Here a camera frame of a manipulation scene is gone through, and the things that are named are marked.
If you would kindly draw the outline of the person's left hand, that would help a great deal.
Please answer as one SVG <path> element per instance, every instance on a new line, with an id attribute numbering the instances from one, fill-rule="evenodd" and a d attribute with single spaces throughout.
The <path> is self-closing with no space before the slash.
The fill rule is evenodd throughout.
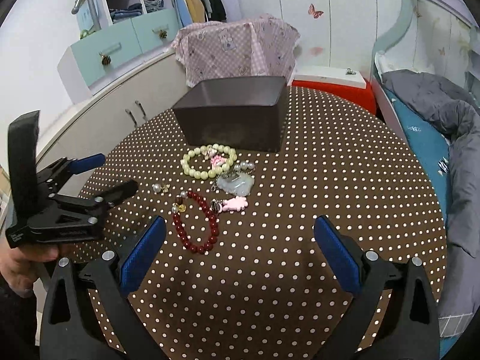
<path id="1" fill-rule="evenodd" d="M 72 249 L 72 244 L 24 244 L 13 249 L 1 235 L 1 276 L 14 293 L 30 297 L 39 278 L 35 264 L 55 261 L 67 256 Z"/>

